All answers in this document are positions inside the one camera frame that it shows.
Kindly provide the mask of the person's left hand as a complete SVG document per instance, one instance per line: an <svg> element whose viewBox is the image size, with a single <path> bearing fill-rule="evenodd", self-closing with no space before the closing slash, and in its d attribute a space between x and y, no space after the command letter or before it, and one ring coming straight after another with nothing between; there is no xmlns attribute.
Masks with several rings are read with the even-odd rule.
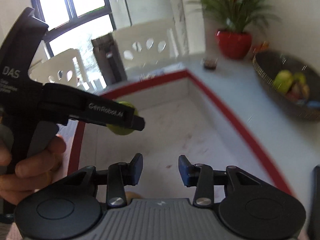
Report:
<svg viewBox="0 0 320 240"><path fill-rule="evenodd" d="M47 148L15 166L13 174L1 175L1 198L17 205L36 190L50 185L60 169L66 143L56 135Z"/></svg>

